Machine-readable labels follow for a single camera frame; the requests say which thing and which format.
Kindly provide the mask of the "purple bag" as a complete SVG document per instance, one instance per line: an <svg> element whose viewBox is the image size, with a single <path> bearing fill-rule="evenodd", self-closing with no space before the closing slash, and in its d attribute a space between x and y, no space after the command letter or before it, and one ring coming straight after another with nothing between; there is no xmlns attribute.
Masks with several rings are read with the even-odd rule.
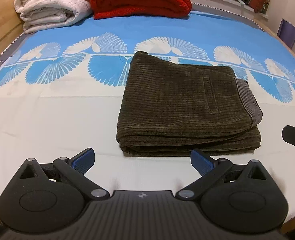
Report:
<svg viewBox="0 0 295 240"><path fill-rule="evenodd" d="M292 49L295 44L295 26L285 19L281 20L277 36Z"/></svg>

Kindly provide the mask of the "dark brown corduroy pants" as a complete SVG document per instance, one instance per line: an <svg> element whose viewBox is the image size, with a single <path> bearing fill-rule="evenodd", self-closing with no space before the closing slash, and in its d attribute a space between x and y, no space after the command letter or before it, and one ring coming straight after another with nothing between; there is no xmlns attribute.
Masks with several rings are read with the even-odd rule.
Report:
<svg viewBox="0 0 295 240"><path fill-rule="evenodd" d="M243 153L261 145L262 110L228 66L176 64L135 53L116 140L136 156Z"/></svg>

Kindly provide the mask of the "folded cream white quilt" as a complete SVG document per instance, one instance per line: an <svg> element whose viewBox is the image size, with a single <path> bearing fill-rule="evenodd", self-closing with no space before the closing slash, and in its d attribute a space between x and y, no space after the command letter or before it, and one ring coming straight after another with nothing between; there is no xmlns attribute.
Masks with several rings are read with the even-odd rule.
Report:
<svg viewBox="0 0 295 240"><path fill-rule="evenodd" d="M14 0L26 34L67 27L92 13L90 0Z"/></svg>

